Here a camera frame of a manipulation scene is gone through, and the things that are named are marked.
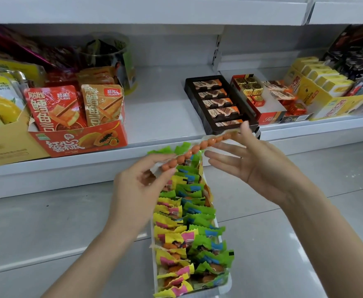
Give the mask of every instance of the person's right hand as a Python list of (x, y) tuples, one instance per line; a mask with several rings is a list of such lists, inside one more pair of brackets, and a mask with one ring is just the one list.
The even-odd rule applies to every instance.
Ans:
[(245, 147), (216, 143), (213, 147), (229, 152), (237, 157), (226, 156), (207, 150), (209, 163), (248, 183), (257, 193), (277, 205), (282, 205), (302, 186), (312, 182), (271, 143), (258, 140), (249, 129), (248, 122), (241, 125), (241, 133), (232, 139)]

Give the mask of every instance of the person's left hand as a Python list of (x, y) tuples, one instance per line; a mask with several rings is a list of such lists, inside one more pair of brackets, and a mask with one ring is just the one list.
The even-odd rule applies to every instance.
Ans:
[(159, 193), (176, 172), (176, 169), (172, 168), (155, 179), (150, 168), (155, 163), (174, 156), (150, 154), (115, 177), (114, 193), (105, 229), (118, 225), (138, 234), (152, 218)]

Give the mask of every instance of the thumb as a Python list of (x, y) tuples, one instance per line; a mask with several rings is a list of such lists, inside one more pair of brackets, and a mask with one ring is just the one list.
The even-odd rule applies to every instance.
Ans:
[(267, 148), (264, 144), (260, 142), (253, 134), (249, 128), (249, 123), (247, 121), (243, 122), (241, 125), (241, 135), (244, 145), (253, 155), (258, 156), (263, 154), (264, 150)]
[(170, 180), (172, 175), (176, 172), (175, 168), (171, 168), (169, 170), (164, 171), (156, 180), (150, 185), (150, 190), (156, 194), (156, 197), (159, 196), (159, 193), (164, 188), (166, 183)]

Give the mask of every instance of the tile floor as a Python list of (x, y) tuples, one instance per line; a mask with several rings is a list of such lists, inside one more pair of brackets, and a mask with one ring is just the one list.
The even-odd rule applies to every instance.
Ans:
[[(363, 239), (363, 142), (289, 158)], [(205, 175), (219, 225), (227, 227), (223, 238), (236, 255), (233, 286), (224, 297), (326, 297), (283, 212), (213, 167), (206, 167)], [(104, 225), (111, 186), (106, 182), (0, 199), (1, 298), (38, 297), (75, 261)], [(152, 297), (147, 237), (144, 230), (145, 239), (135, 241), (123, 257), (103, 297)]]

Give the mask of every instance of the yellow cardboard box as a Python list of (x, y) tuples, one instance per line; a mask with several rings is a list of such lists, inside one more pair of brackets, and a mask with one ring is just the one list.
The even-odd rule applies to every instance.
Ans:
[(346, 115), (357, 104), (363, 103), (363, 95), (332, 97), (293, 67), (289, 68), (283, 80), (313, 113), (310, 120)]
[(0, 165), (49, 157), (28, 133), (29, 120), (25, 107), (16, 122), (0, 126)]

